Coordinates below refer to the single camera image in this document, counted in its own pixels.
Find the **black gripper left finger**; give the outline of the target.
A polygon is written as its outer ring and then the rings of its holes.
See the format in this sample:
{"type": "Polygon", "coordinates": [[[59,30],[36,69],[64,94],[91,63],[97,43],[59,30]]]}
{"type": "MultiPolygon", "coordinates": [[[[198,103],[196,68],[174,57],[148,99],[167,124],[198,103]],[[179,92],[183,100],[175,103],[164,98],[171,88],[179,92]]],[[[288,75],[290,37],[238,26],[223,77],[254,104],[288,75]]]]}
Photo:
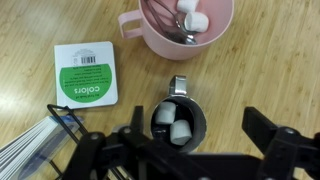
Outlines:
{"type": "Polygon", "coordinates": [[[131,122],[105,136],[85,131],[61,177],[61,180],[151,180],[152,168],[137,148],[149,138],[143,134],[143,107],[134,108],[131,122]]]}

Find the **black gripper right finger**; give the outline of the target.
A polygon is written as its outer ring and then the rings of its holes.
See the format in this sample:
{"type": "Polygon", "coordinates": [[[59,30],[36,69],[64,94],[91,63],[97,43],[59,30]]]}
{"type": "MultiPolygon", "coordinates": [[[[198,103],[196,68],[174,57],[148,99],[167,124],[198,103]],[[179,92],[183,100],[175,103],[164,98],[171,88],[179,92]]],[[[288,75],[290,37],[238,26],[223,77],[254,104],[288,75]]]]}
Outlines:
{"type": "Polygon", "coordinates": [[[304,137],[296,129],[274,124],[255,107],[245,108],[242,129],[264,155],[258,180],[295,180],[296,168],[320,180],[319,132],[304,137]]]}

